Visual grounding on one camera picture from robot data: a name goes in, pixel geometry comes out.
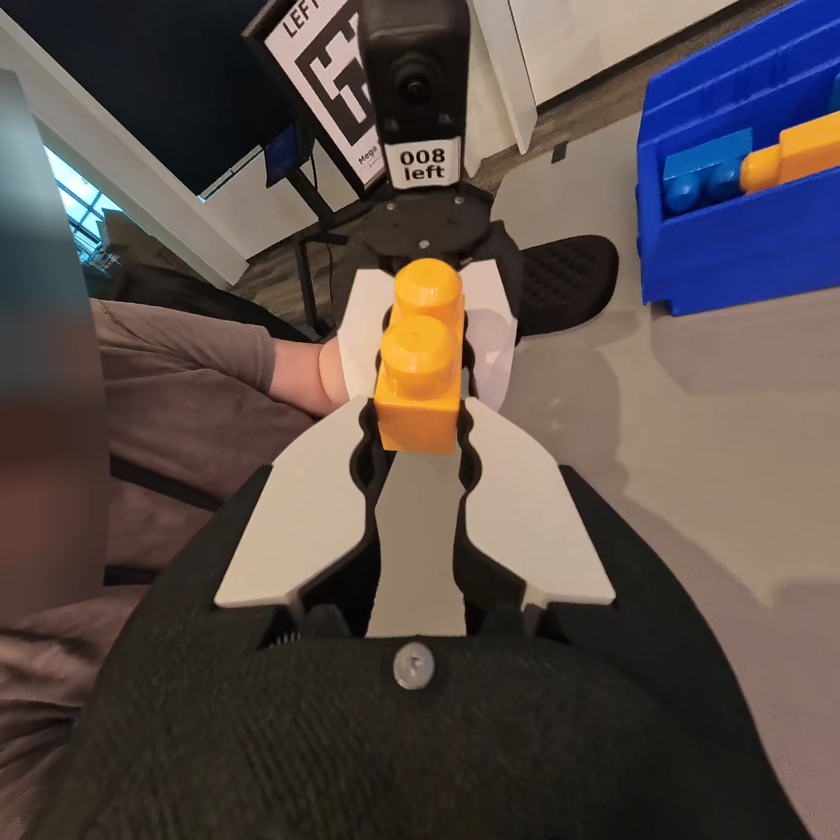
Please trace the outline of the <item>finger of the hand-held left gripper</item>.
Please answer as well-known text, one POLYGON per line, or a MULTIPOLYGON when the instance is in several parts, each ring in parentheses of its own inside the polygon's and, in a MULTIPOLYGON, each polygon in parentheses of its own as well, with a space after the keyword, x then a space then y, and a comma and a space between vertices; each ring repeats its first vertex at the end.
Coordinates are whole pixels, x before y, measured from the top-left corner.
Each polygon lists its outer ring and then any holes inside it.
POLYGON ((384 323, 395 302, 394 278, 382 269, 359 269, 338 329, 343 378, 350 399, 372 397, 384 323))
POLYGON ((476 398, 498 413, 505 402, 518 332, 501 273, 494 259, 461 270, 465 293, 465 341, 471 349, 476 398))

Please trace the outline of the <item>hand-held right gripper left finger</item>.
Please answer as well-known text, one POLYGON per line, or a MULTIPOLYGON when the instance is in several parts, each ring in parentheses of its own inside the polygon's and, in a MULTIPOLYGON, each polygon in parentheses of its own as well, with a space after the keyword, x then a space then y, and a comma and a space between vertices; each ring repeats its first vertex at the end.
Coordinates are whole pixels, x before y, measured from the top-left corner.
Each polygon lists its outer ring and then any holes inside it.
POLYGON ((299 623, 334 605, 350 630, 367 630, 382 572, 381 493, 375 406, 358 396, 276 458, 215 606, 282 606, 299 623))

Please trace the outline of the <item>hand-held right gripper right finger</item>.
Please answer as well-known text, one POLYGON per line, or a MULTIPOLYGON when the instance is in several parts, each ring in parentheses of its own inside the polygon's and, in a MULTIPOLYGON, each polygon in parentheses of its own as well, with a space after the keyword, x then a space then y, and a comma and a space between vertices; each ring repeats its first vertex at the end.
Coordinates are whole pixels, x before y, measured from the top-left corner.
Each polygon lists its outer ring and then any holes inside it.
POLYGON ((453 575, 467 613, 510 607, 533 632, 553 604, 613 606, 613 583, 551 453, 472 396, 457 431, 464 492, 453 575))

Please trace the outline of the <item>blue plastic bin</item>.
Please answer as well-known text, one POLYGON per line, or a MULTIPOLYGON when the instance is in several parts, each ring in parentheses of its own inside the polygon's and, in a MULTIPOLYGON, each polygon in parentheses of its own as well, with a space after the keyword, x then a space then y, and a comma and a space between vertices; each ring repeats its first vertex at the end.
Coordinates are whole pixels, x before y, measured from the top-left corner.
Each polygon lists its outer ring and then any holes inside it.
POLYGON ((838 287, 838 167, 669 215, 665 159, 752 129, 753 148, 826 111, 839 70, 839 3, 792 2, 647 84, 637 136, 644 303, 675 316, 838 287))

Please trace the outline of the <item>pile of toy blocks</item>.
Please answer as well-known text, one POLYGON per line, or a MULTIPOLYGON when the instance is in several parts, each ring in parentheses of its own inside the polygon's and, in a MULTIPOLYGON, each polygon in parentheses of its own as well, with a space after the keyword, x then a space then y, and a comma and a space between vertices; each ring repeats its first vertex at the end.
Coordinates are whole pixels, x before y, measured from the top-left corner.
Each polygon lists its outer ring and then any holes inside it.
POLYGON ((742 129, 669 155, 661 176, 666 212, 687 214, 838 167, 838 111, 835 76, 825 113, 784 129, 774 145, 755 150, 752 129, 742 129))

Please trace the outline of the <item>person's left forearm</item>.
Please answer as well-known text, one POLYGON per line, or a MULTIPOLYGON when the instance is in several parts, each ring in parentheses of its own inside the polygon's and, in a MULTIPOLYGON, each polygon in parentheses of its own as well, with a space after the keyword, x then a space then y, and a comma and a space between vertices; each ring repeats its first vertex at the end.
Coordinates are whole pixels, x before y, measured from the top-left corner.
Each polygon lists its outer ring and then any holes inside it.
POLYGON ((317 418, 350 400, 338 338, 326 343, 272 342, 275 365, 268 390, 272 400, 317 418))

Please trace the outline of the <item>black-white marker sign stand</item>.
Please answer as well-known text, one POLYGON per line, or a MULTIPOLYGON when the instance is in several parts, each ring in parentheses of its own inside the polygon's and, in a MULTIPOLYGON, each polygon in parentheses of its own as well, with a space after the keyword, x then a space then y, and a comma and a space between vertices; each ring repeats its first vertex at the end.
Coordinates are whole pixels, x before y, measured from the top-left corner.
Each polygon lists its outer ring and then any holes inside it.
POLYGON ((370 212, 385 193, 385 163, 358 27, 362 3, 269 1, 243 32, 267 76, 278 85, 295 116, 263 148, 266 188, 288 182, 316 221, 290 237, 297 261, 307 325, 323 337, 331 327, 318 312, 308 245, 346 246, 338 229, 370 212), (332 210, 317 184, 313 151, 320 145, 356 195, 332 210))

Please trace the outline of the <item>large dark display screen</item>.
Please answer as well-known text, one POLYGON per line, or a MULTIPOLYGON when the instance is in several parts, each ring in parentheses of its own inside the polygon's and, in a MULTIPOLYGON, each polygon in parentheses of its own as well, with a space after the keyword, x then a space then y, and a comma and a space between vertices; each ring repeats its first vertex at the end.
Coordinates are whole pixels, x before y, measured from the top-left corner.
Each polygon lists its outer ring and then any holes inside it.
POLYGON ((242 34, 258 1, 2 1, 192 194, 292 123, 242 34))

